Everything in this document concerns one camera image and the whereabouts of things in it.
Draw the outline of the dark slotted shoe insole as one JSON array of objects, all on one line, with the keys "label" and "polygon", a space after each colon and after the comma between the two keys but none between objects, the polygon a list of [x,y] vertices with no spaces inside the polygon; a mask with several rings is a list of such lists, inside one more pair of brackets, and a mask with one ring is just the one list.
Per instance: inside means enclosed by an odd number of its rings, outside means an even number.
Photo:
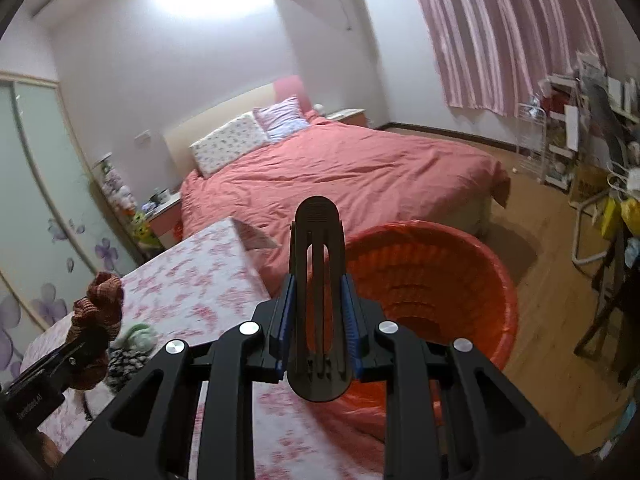
[{"label": "dark slotted shoe insole", "polygon": [[288,383],[314,403],[339,398],[352,382],[342,313],[345,237],[337,206],[311,196],[292,224],[290,269],[295,278]]}]

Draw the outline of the black daisy print cloth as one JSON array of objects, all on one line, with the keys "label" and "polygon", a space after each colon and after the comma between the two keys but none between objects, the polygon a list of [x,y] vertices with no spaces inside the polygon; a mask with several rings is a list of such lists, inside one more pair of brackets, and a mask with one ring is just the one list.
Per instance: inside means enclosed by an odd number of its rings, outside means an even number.
[{"label": "black daisy print cloth", "polygon": [[117,394],[138,374],[149,361],[149,351],[111,347],[107,351],[108,363],[104,384]]}]

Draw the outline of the red brown knitted cloth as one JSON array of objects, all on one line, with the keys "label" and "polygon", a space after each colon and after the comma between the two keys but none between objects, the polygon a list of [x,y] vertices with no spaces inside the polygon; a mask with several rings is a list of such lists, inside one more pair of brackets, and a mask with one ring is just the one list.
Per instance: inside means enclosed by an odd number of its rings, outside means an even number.
[{"label": "red brown knitted cloth", "polygon": [[70,383],[73,389],[93,389],[107,374],[107,347],[116,339],[122,326],[124,289],[120,278],[108,272],[99,272],[89,284],[85,296],[74,302],[74,312],[65,342],[78,337],[102,335],[108,337],[96,357],[75,375]]}]

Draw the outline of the light green towel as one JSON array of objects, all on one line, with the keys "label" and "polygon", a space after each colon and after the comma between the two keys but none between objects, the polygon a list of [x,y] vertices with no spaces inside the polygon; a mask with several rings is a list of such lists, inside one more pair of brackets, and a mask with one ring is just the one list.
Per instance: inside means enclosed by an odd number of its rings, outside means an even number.
[{"label": "light green towel", "polygon": [[111,343],[111,349],[150,354],[157,345],[157,339],[157,331],[150,324],[132,324]]}]

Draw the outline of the orange plastic laundry basket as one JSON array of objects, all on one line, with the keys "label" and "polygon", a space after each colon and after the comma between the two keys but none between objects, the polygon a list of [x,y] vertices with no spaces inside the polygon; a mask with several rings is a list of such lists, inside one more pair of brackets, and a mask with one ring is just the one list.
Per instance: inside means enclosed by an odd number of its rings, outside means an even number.
[{"label": "orange plastic laundry basket", "polygon": [[506,266],[471,234],[427,221],[376,226],[346,242],[359,297],[438,344],[466,338],[503,368],[518,332],[518,295]]}]

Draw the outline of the floral pink white tablecloth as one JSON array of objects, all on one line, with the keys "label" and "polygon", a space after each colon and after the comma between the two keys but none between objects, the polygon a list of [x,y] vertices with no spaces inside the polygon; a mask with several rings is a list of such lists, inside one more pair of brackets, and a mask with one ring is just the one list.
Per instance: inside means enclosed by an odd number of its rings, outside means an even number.
[{"label": "floral pink white tablecloth", "polygon": [[[122,278],[122,327],[148,324],[159,346],[218,338],[268,299],[254,259],[280,247],[248,223],[215,222]],[[322,405],[299,399],[286,382],[253,392],[257,478],[381,478],[380,441],[323,415]]]}]

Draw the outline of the pink white nightstand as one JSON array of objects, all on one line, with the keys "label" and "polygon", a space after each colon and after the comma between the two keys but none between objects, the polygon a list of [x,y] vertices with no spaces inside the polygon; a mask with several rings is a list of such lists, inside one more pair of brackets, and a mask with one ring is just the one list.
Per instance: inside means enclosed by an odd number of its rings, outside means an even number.
[{"label": "pink white nightstand", "polygon": [[172,194],[165,203],[160,204],[149,218],[150,227],[160,240],[163,248],[168,249],[182,241],[181,196]]}]

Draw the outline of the coral pink bed duvet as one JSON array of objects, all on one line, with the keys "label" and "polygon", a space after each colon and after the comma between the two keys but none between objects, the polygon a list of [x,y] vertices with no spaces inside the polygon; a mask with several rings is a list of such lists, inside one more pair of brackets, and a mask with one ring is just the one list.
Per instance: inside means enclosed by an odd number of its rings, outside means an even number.
[{"label": "coral pink bed duvet", "polygon": [[344,125],[317,115],[275,144],[242,155],[181,185],[184,236],[232,217],[278,242],[254,252],[272,296],[288,272],[290,225],[298,205],[324,196],[337,206],[346,236],[395,221],[445,222],[477,198],[506,205],[511,179],[498,159],[471,145]]}]

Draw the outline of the white floral pillow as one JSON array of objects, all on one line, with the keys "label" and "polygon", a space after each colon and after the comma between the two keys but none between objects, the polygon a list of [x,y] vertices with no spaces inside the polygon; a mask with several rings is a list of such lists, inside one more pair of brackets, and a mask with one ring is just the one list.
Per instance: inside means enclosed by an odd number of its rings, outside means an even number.
[{"label": "white floral pillow", "polygon": [[202,177],[209,178],[230,162],[261,148],[268,141],[254,114],[247,112],[192,143],[190,151],[198,172]]}]

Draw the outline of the pink striped pillow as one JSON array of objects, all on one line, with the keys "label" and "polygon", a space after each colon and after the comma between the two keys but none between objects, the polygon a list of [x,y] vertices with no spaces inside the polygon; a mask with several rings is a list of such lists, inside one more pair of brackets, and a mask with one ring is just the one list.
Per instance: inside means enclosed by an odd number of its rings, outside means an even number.
[{"label": "pink striped pillow", "polygon": [[291,134],[310,127],[297,96],[289,96],[266,107],[257,107],[253,114],[270,143],[280,142]]}]

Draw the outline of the sliding wardrobe with purple flowers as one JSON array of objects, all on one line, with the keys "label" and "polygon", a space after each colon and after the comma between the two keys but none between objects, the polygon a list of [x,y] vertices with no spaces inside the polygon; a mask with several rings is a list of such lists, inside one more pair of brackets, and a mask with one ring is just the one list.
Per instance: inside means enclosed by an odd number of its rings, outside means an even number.
[{"label": "sliding wardrobe with purple flowers", "polygon": [[140,262],[67,129],[58,90],[1,81],[1,382],[99,271]]}]

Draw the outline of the far bedside table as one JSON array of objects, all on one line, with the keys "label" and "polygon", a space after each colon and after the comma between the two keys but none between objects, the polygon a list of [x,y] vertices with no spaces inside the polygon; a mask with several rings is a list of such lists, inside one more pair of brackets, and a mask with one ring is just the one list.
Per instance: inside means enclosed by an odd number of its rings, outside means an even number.
[{"label": "far bedside table", "polygon": [[345,125],[369,127],[366,111],[362,108],[344,108],[344,110],[327,114],[326,119],[332,120],[332,122],[341,122]]}]

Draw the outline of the cream pink headboard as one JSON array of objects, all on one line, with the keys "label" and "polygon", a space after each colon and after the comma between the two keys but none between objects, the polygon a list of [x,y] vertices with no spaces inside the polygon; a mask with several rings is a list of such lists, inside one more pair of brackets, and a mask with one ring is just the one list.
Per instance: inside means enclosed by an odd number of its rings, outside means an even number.
[{"label": "cream pink headboard", "polygon": [[292,75],[279,78],[271,84],[264,84],[209,107],[166,131],[164,140],[178,177],[184,179],[196,168],[190,150],[192,143],[230,122],[236,116],[251,112],[254,108],[281,102],[289,96],[297,96],[304,113],[312,110],[311,99],[303,81],[299,76]]}]

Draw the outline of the stack of plush toys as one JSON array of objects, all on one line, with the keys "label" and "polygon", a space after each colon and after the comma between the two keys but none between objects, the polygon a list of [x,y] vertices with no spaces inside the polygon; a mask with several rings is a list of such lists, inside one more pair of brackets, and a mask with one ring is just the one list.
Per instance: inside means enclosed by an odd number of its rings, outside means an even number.
[{"label": "stack of plush toys", "polygon": [[134,194],[124,178],[112,163],[112,154],[107,153],[93,166],[99,186],[107,203],[110,204],[120,224],[146,260],[157,256],[163,245],[146,220],[144,211],[138,205]]}]

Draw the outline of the cluttered white shelf rack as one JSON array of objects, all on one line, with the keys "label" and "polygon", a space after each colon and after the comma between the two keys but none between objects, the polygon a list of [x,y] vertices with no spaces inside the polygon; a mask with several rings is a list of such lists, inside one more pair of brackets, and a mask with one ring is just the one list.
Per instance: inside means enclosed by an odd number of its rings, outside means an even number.
[{"label": "cluttered white shelf rack", "polygon": [[585,216],[612,240],[618,226],[639,235],[639,88],[608,76],[600,58],[577,53],[567,74],[539,81],[539,92],[518,104],[513,170],[567,194],[577,211],[574,266],[588,266],[605,254],[580,253]]}]

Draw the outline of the pink striped curtain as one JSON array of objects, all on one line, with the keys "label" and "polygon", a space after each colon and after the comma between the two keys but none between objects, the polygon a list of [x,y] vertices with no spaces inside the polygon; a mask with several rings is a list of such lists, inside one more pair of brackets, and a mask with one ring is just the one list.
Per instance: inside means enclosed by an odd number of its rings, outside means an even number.
[{"label": "pink striped curtain", "polygon": [[514,115],[578,54],[604,58],[591,0],[418,0],[448,106]]}]

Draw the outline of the black chair frame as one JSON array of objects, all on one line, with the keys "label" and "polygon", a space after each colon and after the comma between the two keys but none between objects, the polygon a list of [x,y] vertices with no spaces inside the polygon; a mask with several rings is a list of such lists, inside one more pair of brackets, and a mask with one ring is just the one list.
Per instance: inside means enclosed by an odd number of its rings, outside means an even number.
[{"label": "black chair frame", "polygon": [[591,288],[598,293],[596,314],[585,335],[578,340],[574,353],[583,356],[590,341],[608,325],[612,314],[620,312],[623,323],[615,369],[617,381],[626,386],[639,370],[639,257],[632,266],[626,266],[625,249],[631,232],[623,219],[617,220],[614,226],[611,244],[591,280]]}]

